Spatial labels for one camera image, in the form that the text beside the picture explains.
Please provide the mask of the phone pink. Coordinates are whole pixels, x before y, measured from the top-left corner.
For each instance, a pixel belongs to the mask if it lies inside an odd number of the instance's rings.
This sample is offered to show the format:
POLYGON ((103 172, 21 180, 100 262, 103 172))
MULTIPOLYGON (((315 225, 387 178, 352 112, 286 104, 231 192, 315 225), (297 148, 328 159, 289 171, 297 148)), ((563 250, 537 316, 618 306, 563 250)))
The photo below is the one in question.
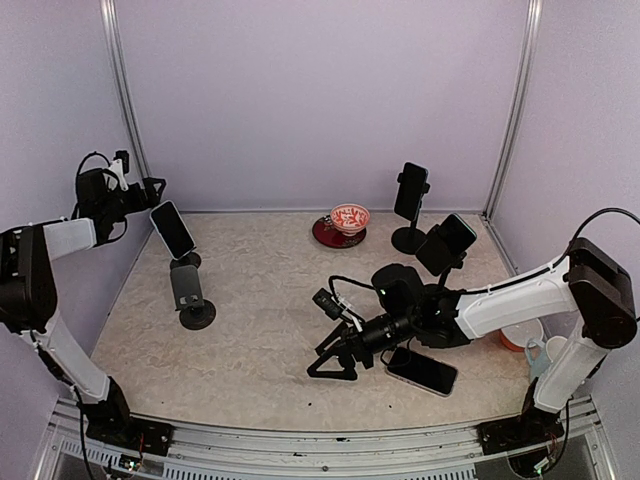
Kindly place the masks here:
POLYGON ((458 370, 405 347, 398 347, 386 365, 389 375, 442 397, 452 394, 458 370))

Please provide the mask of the phone black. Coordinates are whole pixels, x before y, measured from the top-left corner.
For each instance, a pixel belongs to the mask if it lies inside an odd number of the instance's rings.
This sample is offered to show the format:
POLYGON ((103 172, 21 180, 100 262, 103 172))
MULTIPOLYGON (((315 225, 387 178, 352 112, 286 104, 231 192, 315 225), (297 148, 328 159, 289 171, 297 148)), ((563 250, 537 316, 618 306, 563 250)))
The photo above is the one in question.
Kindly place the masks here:
POLYGON ((422 196, 429 190, 428 170, 406 162, 398 175, 398 191, 394 213, 406 220, 413 220, 419 210, 422 196))

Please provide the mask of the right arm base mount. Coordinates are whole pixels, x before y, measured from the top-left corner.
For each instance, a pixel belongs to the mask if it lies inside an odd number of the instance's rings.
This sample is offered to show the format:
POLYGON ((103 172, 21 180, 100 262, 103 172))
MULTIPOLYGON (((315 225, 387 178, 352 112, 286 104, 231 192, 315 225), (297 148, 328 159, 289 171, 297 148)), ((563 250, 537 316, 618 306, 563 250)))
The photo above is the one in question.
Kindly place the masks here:
POLYGON ((527 406, 516 416, 480 423, 477 427, 484 455, 516 450, 560 438, 565 429, 560 413, 527 406))

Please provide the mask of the black pole stand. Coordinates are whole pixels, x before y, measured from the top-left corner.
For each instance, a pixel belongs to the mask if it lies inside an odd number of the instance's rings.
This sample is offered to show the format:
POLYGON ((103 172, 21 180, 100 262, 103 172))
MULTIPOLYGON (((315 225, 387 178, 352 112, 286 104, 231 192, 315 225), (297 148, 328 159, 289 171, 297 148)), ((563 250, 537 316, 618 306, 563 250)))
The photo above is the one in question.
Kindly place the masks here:
POLYGON ((460 252, 455 237, 441 224, 434 225, 426 236, 422 257, 429 273, 438 277, 438 287, 443 290, 454 269, 461 269, 466 252, 460 252))

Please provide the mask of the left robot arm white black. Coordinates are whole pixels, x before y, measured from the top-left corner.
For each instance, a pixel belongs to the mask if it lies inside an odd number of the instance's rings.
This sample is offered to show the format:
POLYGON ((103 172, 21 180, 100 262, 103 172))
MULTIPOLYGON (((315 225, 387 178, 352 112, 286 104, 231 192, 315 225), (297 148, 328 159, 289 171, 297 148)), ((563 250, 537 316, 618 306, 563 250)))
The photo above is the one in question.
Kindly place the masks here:
POLYGON ((71 218, 14 227, 1 235, 2 324, 31 344, 51 375, 74 391, 94 436, 110 435, 121 445, 139 436, 139 421, 121 387, 93 363, 63 321, 51 264, 114 242, 115 224, 156 207, 165 187, 161 178, 128 185, 114 167, 90 169, 75 178, 71 218))

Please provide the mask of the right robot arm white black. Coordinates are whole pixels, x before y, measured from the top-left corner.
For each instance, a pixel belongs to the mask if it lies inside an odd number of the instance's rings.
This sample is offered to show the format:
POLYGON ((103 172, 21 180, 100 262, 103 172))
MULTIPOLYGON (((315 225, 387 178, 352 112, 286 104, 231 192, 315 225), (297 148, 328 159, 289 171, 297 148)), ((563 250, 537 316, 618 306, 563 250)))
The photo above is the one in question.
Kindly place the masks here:
POLYGON ((546 432, 550 414, 638 332, 629 273, 583 237, 539 269, 479 290, 425 284, 414 267, 399 263, 379 269, 371 281, 383 314, 336 328, 317 346, 310 377, 353 381, 356 363, 370 368, 375 354, 412 337, 429 348, 456 348, 534 318, 579 313, 559 356, 532 381, 526 410, 511 423, 512 436, 523 444, 546 432))

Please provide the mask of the folding phone stand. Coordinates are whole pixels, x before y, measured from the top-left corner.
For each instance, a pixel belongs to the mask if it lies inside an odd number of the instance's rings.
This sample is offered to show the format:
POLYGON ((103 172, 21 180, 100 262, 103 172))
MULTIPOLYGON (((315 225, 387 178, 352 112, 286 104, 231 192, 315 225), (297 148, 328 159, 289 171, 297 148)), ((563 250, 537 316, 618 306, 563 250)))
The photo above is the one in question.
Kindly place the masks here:
POLYGON ((172 260, 170 262, 170 269, 173 270, 182 266, 194 266, 195 268, 199 268, 201 263, 202 259, 200 255, 196 252, 190 252, 178 260, 172 260))
POLYGON ((216 317, 216 308, 203 296, 197 267, 181 265, 172 268, 170 281, 181 325, 193 331, 211 325, 216 317))

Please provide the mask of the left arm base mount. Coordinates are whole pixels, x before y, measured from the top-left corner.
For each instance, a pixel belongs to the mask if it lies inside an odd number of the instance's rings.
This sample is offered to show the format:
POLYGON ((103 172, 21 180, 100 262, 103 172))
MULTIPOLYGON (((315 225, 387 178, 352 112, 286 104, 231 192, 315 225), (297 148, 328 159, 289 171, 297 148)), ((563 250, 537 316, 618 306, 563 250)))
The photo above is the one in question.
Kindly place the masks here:
POLYGON ((168 423, 133 418, 120 430, 89 424, 87 436, 105 444, 165 457, 168 454, 174 427, 168 423))

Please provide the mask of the black pole stand clamp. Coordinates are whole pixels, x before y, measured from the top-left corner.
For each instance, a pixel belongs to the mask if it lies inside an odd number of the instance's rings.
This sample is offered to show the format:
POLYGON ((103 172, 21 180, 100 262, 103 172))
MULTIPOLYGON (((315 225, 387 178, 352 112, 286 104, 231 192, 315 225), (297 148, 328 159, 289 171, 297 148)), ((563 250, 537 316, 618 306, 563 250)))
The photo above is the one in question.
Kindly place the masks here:
POLYGON ((401 253, 412 255, 416 252, 417 248, 424 242, 426 234, 420 230, 417 225, 419 221, 419 215, 422 208, 422 200, 420 202, 420 207, 416 216, 413 220, 409 220, 410 224, 408 227, 400 227, 396 229, 391 237, 391 243, 394 248, 401 253))

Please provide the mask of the phone blue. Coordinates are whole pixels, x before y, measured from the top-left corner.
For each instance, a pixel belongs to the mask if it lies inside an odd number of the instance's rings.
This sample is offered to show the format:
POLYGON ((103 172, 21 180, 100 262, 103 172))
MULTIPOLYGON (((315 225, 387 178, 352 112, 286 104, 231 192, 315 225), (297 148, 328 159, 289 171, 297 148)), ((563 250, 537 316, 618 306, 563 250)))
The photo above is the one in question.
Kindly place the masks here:
POLYGON ((453 268, 477 240, 476 232, 456 213, 434 225, 415 256, 432 276, 453 268))
POLYGON ((191 233, 171 200, 152 209, 150 219, 174 260, 180 260, 196 248, 191 233))

